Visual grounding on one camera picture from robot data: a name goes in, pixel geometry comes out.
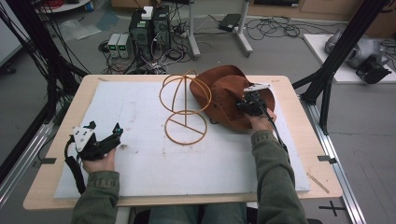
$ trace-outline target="person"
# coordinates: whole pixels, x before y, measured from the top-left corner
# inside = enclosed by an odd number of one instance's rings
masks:
[[[268,114],[271,119],[276,119],[276,115],[269,109]],[[294,172],[289,163],[288,153],[274,137],[268,118],[248,115],[247,117],[254,131],[251,135],[251,145],[258,181],[258,223],[307,223],[304,209],[294,188]],[[73,210],[72,223],[115,222],[120,177],[114,171],[114,153],[115,150],[112,150],[101,161],[83,162],[84,169],[89,173],[89,180],[86,192],[79,198]],[[212,214],[215,218],[210,218],[207,223],[230,223],[221,221],[227,216],[233,217],[234,223],[247,222],[246,212],[244,214],[244,211],[241,211],[240,203],[217,204],[213,209],[208,207],[205,213]],[[154,207],[149,223],[196,223],[196,209],[196,206]]]

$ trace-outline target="person's leg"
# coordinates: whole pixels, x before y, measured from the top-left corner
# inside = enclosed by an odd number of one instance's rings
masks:
[[[152,207],[148,224],[197,224],[198,206],[158,206]]]
[[[246,203],[214,203],[205,207],[202,224],[246,224]]]

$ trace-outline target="brown cowboy hat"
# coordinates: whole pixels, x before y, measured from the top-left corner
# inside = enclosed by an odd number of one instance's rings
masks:
[[[213,120],[236,130],[251,129],[251,124],[244,112],[236,107],[236,102],[243,100],[244,88],[253,83],[245,74],[233,65],[212,68],[198,75],[196,79],[204,82],[212,93],[212,100],[204,112]],[[199,82],[192,81],[190,90],[201,107],[207,105],[206,96],[209,92],[201,88]],[[260,90],[260,97],[265,100],[269,109],[274,111],[275,99],[269,89]]]

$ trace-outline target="hand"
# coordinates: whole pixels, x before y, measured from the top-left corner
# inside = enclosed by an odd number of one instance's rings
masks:
[[[274,112],[272,112],[270,109],[267,109],[267,113],[270,116],[270,118],[273,118],[273,121],[275,122],[276,114],[274,114]],[[253,130],[255,132],[261,131],[261,130],[269,130],[269,131],[273,130],[273,127],[271,126],[267,117],[250,116],[248,114],[245,114],[245,115],[250,120],[251,127],[253,128]]]
[[[84,170],[90,174],[98,171],[115,171],[114,158],[116,149],[113,148],[107,156],[98,161],[82,161]]]

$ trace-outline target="forearm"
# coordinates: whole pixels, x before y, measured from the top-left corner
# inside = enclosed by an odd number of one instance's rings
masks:
[[[101,171],[90,174],[87,189],[73,209],[72,223],[115,223],[119,192],[119,173]]]
[[[258,223],[307,223],[286,151],[270,131],[256,132],[251,140],[257,167]]]

